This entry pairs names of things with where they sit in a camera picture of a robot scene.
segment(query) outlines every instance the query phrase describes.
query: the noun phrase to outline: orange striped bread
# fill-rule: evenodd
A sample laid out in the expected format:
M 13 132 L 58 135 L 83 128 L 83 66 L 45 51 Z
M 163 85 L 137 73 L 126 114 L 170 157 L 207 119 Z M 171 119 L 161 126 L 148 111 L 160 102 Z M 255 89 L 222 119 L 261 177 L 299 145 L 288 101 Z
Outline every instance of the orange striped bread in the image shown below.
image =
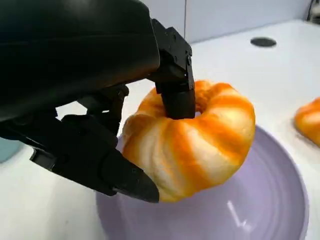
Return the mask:
M 294 125 L 300 133 L 320 147 L 320 97 L 298 109 Z
M 166 117 L 153 89 L 123 127 L 123 155 L 144 170 L 162 202 L 176 202 L 229 179 L 255 135 L 253 105 L 229 84 L 195 82 L 194 119 Z

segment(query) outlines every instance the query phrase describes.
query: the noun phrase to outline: lavender plate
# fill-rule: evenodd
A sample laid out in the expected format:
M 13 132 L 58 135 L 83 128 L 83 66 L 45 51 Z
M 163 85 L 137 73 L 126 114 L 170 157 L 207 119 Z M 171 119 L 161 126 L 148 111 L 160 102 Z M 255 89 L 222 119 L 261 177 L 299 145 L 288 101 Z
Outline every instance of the lavender plate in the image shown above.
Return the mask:
M 178 203 L 100 193 L 96 201 L 109 240 L 303 240 L 309 219 L 295 165 L 260 127 L 245 163 L 221 186 Z

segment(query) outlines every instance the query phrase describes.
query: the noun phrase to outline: white table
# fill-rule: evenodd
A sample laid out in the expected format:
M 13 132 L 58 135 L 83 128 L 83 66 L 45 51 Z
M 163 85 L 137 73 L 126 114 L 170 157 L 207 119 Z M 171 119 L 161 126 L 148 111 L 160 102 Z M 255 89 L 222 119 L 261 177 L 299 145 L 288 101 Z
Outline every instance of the white table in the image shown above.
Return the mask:
M 274 38 L 277 46 L 252 46 L 250 39 L 258 36 Z M 291 120 L 300 106 L 320 96 L 319 56 L 320 27 L 296 20 L 197 43 L 192 58 L 196 79 L 229 82 L 254 103 L 257 124 L 298 165 L 310 202 L 307 240 L 320 239 L 320 149 L 299 137 Z M 123 119 L 135 112 L 153 83 L 128 86 Z M 61 117 L 85 110 L 71 103 L 58 112 Z M 96 194 L 28 161 L 31 154 L 25 147 L 0 165 L 0 239 L 106 239 Z

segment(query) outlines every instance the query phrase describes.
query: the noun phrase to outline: black robotic arm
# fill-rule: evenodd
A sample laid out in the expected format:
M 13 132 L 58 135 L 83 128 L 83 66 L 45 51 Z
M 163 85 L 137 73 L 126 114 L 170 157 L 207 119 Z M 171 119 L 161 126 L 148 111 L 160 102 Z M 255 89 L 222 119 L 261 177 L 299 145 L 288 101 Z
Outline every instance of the black robotic arm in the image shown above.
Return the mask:
M 168 117 L 193 118 L 190 45 L 137 0 L 3 0 L 0 15 L 0 136 L 88 188 L 158 202 L 152 180 L 116 150 L 125 84 L 150 79 Z M 87 114 L 58 120 L 56 107 L 73 101 Z

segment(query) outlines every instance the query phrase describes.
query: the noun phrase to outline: black circular hole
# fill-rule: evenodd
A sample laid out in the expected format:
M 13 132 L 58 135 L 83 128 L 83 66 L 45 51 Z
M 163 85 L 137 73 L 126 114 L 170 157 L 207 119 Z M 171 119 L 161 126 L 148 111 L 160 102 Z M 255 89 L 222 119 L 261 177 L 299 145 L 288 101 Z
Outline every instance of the black circular hole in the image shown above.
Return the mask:
M 250 40 L 250 43 L 257 47 L 271 48 L 277 45 L 277 42 L 269 37 L 254 37 Z

